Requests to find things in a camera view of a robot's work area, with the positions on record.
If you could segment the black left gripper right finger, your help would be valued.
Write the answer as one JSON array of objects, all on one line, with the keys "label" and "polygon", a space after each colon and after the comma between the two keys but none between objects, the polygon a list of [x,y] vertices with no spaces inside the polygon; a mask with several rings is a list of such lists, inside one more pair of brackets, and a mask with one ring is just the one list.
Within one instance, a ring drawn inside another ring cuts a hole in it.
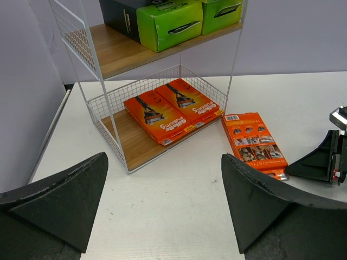
[{"label": "black left gripper right finger", "polygon": [[246,259],[346,259],[346,203],[221,158],[239,252]]}]

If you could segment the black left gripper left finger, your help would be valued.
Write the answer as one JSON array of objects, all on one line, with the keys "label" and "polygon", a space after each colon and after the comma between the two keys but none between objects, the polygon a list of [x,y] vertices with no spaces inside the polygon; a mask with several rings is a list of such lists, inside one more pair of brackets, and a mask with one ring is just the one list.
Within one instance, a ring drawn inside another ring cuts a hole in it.
[{"label": "black left gripper left finger", "polygon": [[1,193],[1,259],[80,259],[108,171],[97,153],[59,173]]}]

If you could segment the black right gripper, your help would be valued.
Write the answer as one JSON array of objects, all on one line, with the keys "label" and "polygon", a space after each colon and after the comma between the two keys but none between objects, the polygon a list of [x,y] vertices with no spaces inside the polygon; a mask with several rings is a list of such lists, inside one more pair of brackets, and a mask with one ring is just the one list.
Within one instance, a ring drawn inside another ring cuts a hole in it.
[{"label": "black right gripper", "polygon": [[346,179],[346,133],[329,130],[316,149],[288,165],[285,173],[339,186]]}]

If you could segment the orange Gillette Fusion5 box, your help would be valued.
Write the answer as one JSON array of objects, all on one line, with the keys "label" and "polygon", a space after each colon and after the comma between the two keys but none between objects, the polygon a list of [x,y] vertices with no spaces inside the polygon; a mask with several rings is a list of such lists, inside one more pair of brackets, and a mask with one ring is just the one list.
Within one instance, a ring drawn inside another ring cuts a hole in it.
[{"label": "orange Gillette Fusion5 box", "polygon": [[216,102],[182,78],[155,88],[155,92],[186,116],[197,128],[208,124],[224,113]]},{"label": "orange Gillette Fusion5 box", "polygon": [[196,129],[186,116],[154,90],[125,100],[124,106],[151,138],[162,146]]}]

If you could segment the orange Gillette cartridge box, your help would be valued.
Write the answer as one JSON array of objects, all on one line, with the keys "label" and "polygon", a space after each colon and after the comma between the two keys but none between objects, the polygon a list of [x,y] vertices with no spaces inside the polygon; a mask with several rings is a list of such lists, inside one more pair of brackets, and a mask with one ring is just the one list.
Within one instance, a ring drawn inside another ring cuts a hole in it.
[{"label": "orange Gillette cartridge box", "polygon": [[287,160],[259,113],[226,114],[222,124],[235,157],[277,180],[289,180]]}]

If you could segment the green black Gillette Labs box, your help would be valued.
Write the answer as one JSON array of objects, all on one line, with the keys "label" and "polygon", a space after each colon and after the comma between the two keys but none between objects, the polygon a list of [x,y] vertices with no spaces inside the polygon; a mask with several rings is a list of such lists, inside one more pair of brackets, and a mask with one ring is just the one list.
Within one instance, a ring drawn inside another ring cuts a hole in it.
[{"label": "green black Gillette Labs box", "polygon": [[158,53],[201,34],[200,1],[100,1],[104,23]]},{"label": "green black Gillette Labs box", "polygon": [[208,35],[238,23],[243,8],[242,0],[201,1],[203,8],[202,35]]}]

